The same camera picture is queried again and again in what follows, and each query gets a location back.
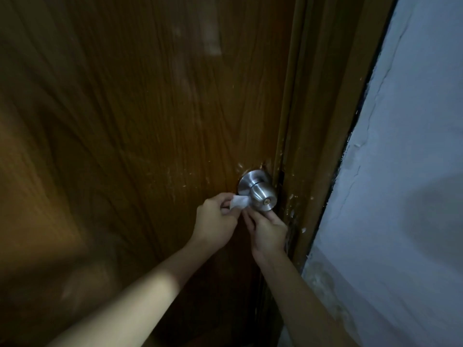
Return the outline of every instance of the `hand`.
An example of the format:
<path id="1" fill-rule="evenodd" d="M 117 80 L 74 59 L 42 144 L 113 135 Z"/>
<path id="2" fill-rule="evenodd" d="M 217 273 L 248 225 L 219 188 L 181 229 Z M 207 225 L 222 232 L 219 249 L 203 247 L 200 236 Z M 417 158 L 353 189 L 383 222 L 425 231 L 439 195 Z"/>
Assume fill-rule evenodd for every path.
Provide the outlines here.
<path id="1" fill-rule="evenodd" d="M 235 230 L 241 209 L 228 210 L 234 194 L 219 193 L 206 199 L 196 210 L 196 224 L 190 242 L 206 245 L 212 253 L 225 246 Z"/>
<path id="2" fill-rule="evenodd" d="M 246 208 L 243 218 L 251 234 L 252 256 L 260 266 L 275 254 L 284 254 L 287 226 L 272 211 L 264 213 Z"/>

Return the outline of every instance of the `person's left hand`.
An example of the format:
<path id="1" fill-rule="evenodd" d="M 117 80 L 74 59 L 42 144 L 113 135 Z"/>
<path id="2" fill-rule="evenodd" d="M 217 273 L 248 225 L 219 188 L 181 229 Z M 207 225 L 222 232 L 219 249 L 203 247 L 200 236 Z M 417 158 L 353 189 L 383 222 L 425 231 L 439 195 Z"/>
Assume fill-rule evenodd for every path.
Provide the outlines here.
<path id="1" fill-rule="evenodd" d="M 213 253 L 225 246 L 231 239 L 238 223 L 241 209 L 228 210 L 234 194 L 219 193 L 208 198 L 196 210 L 196 224 L 190 242 L 206 245 Z"/>

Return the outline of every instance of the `wooden door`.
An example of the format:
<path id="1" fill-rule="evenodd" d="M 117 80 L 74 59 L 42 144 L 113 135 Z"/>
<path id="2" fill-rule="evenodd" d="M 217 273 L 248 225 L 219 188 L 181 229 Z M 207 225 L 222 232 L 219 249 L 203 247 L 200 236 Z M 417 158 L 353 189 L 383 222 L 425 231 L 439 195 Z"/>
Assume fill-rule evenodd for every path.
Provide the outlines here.
<path id="1" fill-rule="evenodd" d="M 0 334 L 42 345 L 275 167 L 294 0 L 0 0 Z M 252 340 L 239 224 L 153 333 Z"/>

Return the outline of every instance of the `white tissue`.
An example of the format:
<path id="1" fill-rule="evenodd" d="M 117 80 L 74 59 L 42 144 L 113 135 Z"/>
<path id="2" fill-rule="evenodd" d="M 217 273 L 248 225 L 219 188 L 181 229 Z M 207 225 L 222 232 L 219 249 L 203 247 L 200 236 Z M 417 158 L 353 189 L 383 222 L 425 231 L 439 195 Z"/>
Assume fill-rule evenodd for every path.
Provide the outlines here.
<path id="1" fill-rule="evenodd" d="M 235 195 L 230 201 L 230 209 L 239 207 L 244 209 L 251 205 L 251 198 L 249 196 L 238 196 Z"/>

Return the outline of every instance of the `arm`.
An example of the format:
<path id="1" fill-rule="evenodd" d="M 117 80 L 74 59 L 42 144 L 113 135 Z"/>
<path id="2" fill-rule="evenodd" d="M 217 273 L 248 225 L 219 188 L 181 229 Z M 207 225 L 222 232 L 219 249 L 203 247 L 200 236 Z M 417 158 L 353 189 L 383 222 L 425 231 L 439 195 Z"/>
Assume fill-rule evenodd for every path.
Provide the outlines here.
<path id="1" fill-rule="evenodd" d="M 232 193 L 222 193 L 207 199 L 198 207 L 193 235 L 187 245 L 49 346 L 141 346 L 191 275 L 228 243 L 240 209 L 227 212 L 221 206 L 226 206 L 232 197 Z"/>
<path id="2" fill-rule="evenodd" d="M 280 309 L 293 343 L 306 346 L 356 346 L 318 300 L 283 250 L 286 225 L 269 211 L 243 211 L 251 233 L 252 255 Z"/>

